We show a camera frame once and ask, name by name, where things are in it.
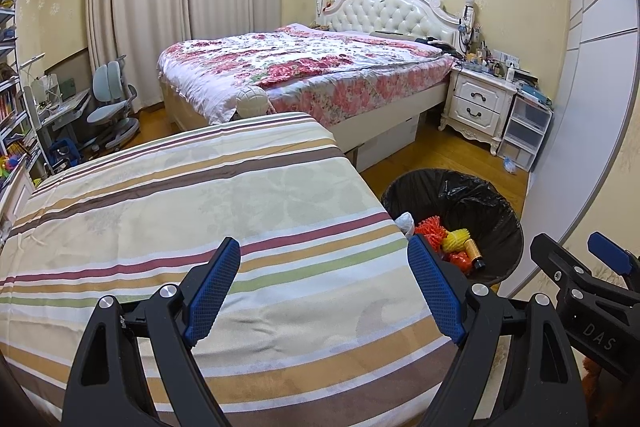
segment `orange plastic toy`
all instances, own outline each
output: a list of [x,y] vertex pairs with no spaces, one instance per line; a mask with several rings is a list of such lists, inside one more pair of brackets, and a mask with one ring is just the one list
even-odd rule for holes
[[431,248],[438,251],[449,232],[440,224],[440,216],[431,216],[418,223],[418,226],[415,227],[415,233],[424,235]]
[[449,262],[451,264],[455,264],[463,274],[468,275],[473,270],[473,265],[471,264],[471,259],[466,254],[466,252],[458,252],[452,253],[449,256]]

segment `trash can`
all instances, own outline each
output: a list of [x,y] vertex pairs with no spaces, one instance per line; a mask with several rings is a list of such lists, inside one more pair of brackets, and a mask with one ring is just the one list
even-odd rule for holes
[[418,225],[440,216],[447,230],[468,229],[486,263],[468,279],[487,286],[505,280],[522,257],[520,220],[495,187],[480,178],[447,169],[419,169],[403,174],[380,199],[392,219],[409,212]]

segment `ball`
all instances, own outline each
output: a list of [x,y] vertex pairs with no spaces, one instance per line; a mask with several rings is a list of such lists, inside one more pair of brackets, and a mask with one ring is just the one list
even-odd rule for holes
[[236,111],[241,118],[264,116],[271,103],[267,92],[258,86],[246,86],[236,94]]

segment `double bed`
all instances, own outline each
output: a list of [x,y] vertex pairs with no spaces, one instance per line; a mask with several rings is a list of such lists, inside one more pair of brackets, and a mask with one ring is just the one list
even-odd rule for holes
[[[286,113],[98,158],[33,193],[0,255],[0,351],[53,424],[97,300],[179,283],[226,236],[241,266],[193,353],[234,427],[396,427],[426,409],[456,348],[407,241],[332,134]],[[140,349],[160,418],[177,425]]]
[[275,112],[311,114],[347,152],[445,100],[454,58],[396,38],[432,37],[461,51],[460,19],[440,0],[318,6],[317,22],[329,31],[293,24],[164,51],[158,68],[169,118],[182,130],[223,123],[235,113],[236,92],[259,86]]

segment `blue gripper pad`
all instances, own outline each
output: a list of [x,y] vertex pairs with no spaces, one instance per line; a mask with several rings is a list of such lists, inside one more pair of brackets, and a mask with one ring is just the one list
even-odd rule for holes
[[220,306],[240,267],[240,245],[232,239],[226,245],[191,301],[189,326],[183,334],[188,346],[195,346],[211,331]]
[[409,240],[407,259],[440,333],[451,337],[455,344],[461,343],[466,333],[460,301],[417,235]]
[[589,236],[587,248],[618,275],[631,273],[629,254],[600,232],[593,232]]

